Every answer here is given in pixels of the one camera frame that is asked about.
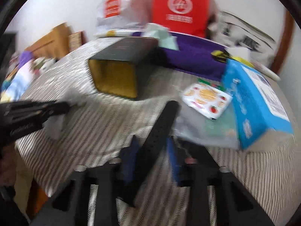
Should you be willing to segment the person left hand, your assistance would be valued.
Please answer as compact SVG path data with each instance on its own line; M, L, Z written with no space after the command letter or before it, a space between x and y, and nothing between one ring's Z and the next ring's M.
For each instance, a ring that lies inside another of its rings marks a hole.
M16 181L17 155L15 144L5 146L1 151L0 185L13 186Z

